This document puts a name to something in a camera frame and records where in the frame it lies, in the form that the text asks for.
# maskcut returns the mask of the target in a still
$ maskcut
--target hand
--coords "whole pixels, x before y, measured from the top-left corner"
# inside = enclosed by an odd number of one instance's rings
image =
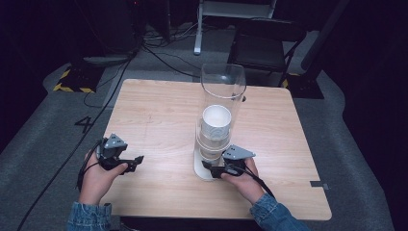
[[[258,169],[255,166],[253,158],[246,158],[245,164],[256,176],[258,176]],[[222,173],[221,178],[233,184],[240,194],[251,202],[252,205],[264,195],[264,190],[262,190],[262,187],[258,184],[258,182],[256,182],[252,176],[246,173],[242,174],[241,176],[233,176],[228,173]]]
[[[87,167],[97,162],[96,153],[93,152],[87,163]],[[126,163],[109,171],[100,165],[90,167],[87,172],[85,172],[78,202],[82,204],[99,205],[100,200],[108,192],[115,178],[126,170],[127,167],[128,165]]]

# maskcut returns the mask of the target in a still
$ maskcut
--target blue sleeve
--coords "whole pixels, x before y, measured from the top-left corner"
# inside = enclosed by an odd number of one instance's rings
[[[310,230],[306,224],[294,218],[283,204],[267,193],[252,206],[250,212],[263,230]]]
[[[74,202],[67,222],[68,231],[110,230],[112,205],[86,205]]]

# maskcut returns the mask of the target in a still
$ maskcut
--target black chair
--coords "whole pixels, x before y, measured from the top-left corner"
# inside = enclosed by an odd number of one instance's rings
[[[292,21],[259,17],[247,19],[237,28],[228,63],[282,73],[280,87],[294,50],[306,34],[306,29]],[[291,47],[287,52],[284,51],[284,42]]]

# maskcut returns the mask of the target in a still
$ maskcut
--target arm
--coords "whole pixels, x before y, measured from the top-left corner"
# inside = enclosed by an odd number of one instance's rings
[[[258,176],[258,169],[252,158],[246,158],[245,164]],[[222,173],[221,178],[233,184],[240,194],[252,204],[250,212],[263,230],[309,230],[303,222],[294,218],[283,204],[264,193],[262,187],[251,176],[243,174],[236,177]]]
[[[97,163],[92,153],[87,167]],[[115,178],[127,168],[127,164],[105,170],[100,165],[90,167],[84,175],[78,202],[72,205],[67,222],[67,230],[110,230],[112,205],[100,206],[99,202],[108,192]]]

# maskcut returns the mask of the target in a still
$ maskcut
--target gray carpet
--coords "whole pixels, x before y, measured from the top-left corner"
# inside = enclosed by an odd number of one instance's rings
[[[310,33],[297,49],[290,72],[304,71],[300,62],[318,34]],[[199,75],[202,64],[226,62],[232,37],[232,30],[205,33],[200,56],[194,56],[192,52],[194,37],[151,50],[174,68]],[[16,230],[34,200],[82,137],[83,127],[75,126],[75,122],[86,116],[96,119],[111,97],[123,68],[106,68],[96,93],[52,91],[68,65],[44,77],[47,97],[0,155],[1,230]],[[197,81],[170,69],[145,51],[140,51],[131,61],[123,78]],[[265,73],[256,71],[248,71],[247,78],[251,85],[273,87],[276,84],[273,77],[266,79]],[[333,217],[328,221],[306,223],[313,230],[394,230],[384,193],[344,125],[341,90],[324,72],[318,77],[318,83],[324,99],[296,98],[293,101],[320,179],[327,186],[325,192]],[[78,170],[85,153],[102,138],[111,112],[105,110],[97,119],[28,216],[23,230],[64,230],[71,204],[78,197],[74,189]],[[118,229],[118,218],[113,218],[113,224],[113,229]]]

